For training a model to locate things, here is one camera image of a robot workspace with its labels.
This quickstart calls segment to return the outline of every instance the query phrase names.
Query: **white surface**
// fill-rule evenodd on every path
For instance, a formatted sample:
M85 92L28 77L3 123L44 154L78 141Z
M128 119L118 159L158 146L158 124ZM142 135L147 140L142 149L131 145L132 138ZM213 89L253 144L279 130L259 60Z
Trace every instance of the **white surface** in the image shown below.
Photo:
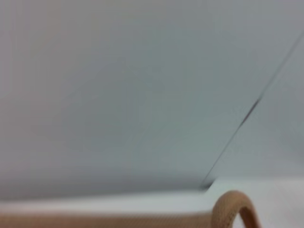
M210 210L228 190L240 190L253 201L264 228L302 228L304 179L218 179L207 192L168 192L113 198L94 197L2 204L2 210L82 213L182 213ZM237 218L235 228L242 227Z
M304 174L304 40L208 177Z
M299 0L1 0L0 198L195 189Z

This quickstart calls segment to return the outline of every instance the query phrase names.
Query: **dark line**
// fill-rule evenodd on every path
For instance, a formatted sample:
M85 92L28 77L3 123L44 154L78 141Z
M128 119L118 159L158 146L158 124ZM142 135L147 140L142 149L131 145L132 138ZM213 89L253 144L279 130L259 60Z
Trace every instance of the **dark line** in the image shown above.
M212 165L211 169L209 170L209 172L207 173L207 175L203 179L203 181L202 181L202 183L200 185L201 187L204 186L204 183L205 183L207 177L210 175L211 171L213 170L213 168L215 167L215 165L218 163L220 157L223 155L223 153L225 152L225 150L228 148L228 146L230 145L230 143L232 142L232 140L236 136L237 132L241 128L241 126L246 122L246 120L248 119L248 117L252 114L253 110L257 107L257 105L259 104L259 102L261 101L261 99L264 97L264 95L265 95L266 91L268 90L268 88L273 84L274 80L277 78L278 74L281 72L281 70L285 66L286 62L289 60L289 58L291 57L291 55L294 53L296 47L299 45L299 43L303 39L303 37L304 37L304 30L297 37L297 39L295 40L295 42L293 43L293 45L291 46L291 48L289 49L289 51L287 52L287 54L285 55L285 57L283 58L282 62L276 68L275 72L272 74L272 76L270 77L269 81L267 82L267 84L263 88L263 90L262 90L260 96L258 97L258 99L251 106L249 112L247 113L247 115L245 116L245 118L243 119L243 121L241 122L241 124L237 127L237 129L235 130L235 132L232 134L231 138L228 140L228 142L224 146L222 152L220 153L220 155L218 156L218 158L215 160L215 162Z

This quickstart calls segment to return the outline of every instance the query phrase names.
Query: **tan handle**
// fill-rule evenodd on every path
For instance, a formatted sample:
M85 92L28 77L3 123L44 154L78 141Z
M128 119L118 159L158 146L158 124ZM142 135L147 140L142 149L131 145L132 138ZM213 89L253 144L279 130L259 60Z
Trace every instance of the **tan handle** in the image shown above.
M239 191L229 191L218 199L212 211L211 227L232 228L238 213L246 228L261 227L251 200Z

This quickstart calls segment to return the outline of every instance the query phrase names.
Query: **tan strap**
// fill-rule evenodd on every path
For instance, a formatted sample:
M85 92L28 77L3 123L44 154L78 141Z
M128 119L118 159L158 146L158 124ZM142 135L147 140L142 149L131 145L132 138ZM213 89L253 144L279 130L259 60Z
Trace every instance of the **tan strap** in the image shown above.
M229 191L218 199L212 211L211 227L232 228L238 213L246 228L261 227L251 200L239 191Z

